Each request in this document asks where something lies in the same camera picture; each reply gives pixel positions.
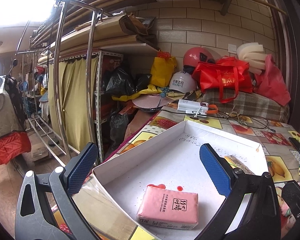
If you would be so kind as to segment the pink tissue pack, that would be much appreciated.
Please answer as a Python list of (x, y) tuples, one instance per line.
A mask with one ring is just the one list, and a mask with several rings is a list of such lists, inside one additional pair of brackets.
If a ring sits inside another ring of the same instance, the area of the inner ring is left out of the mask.
[(197, 193), (173, 191), (148, 185), (136, 214), (142, 224), (192, 230), (199, 222)]

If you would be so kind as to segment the yellow packaged snack bar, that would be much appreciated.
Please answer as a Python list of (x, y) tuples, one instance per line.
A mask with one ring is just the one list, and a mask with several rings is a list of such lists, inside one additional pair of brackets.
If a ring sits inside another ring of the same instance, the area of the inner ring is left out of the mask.
[(249, 170), (240, 160), (238, 160), (233, 155), (227, 155), (224, 159), (230, 164), (232, 168), (240, 168), (245, 174), (254, 175), (254, 173)]

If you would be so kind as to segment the black smartphone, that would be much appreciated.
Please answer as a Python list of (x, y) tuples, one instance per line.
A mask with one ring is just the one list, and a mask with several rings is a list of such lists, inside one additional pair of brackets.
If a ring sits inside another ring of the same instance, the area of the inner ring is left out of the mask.
[(300, 153), (300, 141), (293, 137), (289, 137), (288, 140), (291, 142), (291, 144), (296, 148), (296, 150)]

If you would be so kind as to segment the white power bank box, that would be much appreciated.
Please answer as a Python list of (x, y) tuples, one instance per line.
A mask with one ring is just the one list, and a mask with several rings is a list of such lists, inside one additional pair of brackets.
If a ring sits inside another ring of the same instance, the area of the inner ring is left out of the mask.
[(187, 115), (198, 117), (207, 116), (209, 107), (205, 102), (196, 102), (182, 99), (178, 101), (177, 110)]

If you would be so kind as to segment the plaid blanket bundle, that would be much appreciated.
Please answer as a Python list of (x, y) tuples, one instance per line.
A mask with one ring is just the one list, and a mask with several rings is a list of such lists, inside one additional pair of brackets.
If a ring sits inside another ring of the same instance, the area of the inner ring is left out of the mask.
[(221, 112), (248, 116), (259, 116), (268, 120), (287, 123), (290, 117), (289, 105), (281, 106), (274, 100), (266, 98), (256, 93), (239, 92), (237, 98), (229, 103), (219, 101), (219, 91), (209, 89), (203, 93), (198, 102), (207, 102), (216, 105)]

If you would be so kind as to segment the parked scooter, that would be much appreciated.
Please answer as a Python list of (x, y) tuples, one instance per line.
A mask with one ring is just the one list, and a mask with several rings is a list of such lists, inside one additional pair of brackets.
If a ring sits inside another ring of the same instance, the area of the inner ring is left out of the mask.
[(22, 92), (7, 73), (0, 76), (0, 165), (11, 163), (24, 176), (28, 166), (23, 154), (30, 151)]

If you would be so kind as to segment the red plastic bag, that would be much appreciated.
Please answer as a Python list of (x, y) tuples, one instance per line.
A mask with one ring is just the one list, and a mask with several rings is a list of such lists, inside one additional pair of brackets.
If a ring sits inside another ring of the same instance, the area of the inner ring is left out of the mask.
[(271, 54), (265, 58), (265, 70), (260, 75), (255, 74), (255, 81), (256, 94), (269, 98), (283, 107), (290, 102), (290, 93)]

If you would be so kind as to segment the metal shelf with curtain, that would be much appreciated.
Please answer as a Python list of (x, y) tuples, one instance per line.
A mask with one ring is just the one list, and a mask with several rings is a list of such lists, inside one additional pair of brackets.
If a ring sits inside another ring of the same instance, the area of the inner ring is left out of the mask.
[(89, 95), (86, 92), (87, 58), (72, 57), (59, 62), (62, 120), (72, 148), (81, 151), (93, 139), (102, 145), (102, 124), (110, 119), (117, 103), (111, 96), (104, 95), (101, 83), (122, 60), (122, 54), (106, 51), (92, 55)]

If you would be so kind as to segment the black plastic bag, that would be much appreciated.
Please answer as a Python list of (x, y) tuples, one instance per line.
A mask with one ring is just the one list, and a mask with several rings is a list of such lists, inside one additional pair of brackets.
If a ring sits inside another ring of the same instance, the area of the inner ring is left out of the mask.
[(146, 89), (151, 77), (151, 74), (136, 74), (133, 77), (129, 71), (117, 67), (113, 71), (105, 71), (101, 81), (101, 89), (104, 94), (118, 97), (123, 95), (130, 96)]

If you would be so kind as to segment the red tote bag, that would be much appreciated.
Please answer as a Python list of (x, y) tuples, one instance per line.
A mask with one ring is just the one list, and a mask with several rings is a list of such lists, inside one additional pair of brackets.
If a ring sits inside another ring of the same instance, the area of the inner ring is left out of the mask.
[(224, 56), (215, 63), (198, 62), (192, 78), (203, 93), (218, 89), (221, 103), (233, 101), (239, 92), (253, 92), (249, 63), (235, 57)]

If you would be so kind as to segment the white helmet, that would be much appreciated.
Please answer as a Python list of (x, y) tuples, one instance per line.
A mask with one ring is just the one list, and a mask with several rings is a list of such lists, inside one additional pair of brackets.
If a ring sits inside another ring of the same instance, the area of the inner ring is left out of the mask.
[(169, 84), (169, 90), (174, 90), (184, 94), (194, 91), (196, 88), (196, 81), (189, 73), (186, 72), (176, 72), (173, 74)]

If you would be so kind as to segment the cream foam sheet stack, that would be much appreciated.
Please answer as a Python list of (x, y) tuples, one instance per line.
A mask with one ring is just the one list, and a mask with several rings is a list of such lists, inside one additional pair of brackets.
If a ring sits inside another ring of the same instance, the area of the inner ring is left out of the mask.
[(237, 57), (241, 61), (249, 63), (249, 72), (261, 75), (266, 69), (266, 53), (262, 44), (257, 42), (245, 43), (237, 48)]

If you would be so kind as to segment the yellow gift bag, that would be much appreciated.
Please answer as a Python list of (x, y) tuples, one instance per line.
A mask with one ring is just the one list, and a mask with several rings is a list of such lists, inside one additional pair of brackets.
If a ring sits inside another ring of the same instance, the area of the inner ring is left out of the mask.
[(177, 65), (176, 58), (170, 53), (158, 51), (151, 67), (150, 74), (152, 77), (150, 84), (158, 87), (167, 87), (177, 69)]

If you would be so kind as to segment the pink red helmet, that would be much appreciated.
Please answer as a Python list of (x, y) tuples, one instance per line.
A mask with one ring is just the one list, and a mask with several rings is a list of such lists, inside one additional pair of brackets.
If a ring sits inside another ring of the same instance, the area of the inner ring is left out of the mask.
[(183, 57), (183, 71), (192, 74), (199, 62), (215, 63), (212, 54), (201, 47), (193, 47)]

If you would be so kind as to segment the orange handled scissors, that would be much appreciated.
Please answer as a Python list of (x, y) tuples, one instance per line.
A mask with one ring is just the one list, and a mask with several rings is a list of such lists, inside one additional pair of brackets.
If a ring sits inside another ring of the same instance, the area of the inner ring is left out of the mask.
[[(173, 107), (173, 108), (177, 109), (178, 103), (169, 103), (168, 105), (170, 107)], [(216, 105), (208, 104), (208, 107), (209, 107), (209, 110), (207, 111), (207, 114), (216, 114), (216, 113), (218, 113), (218, 107)]]

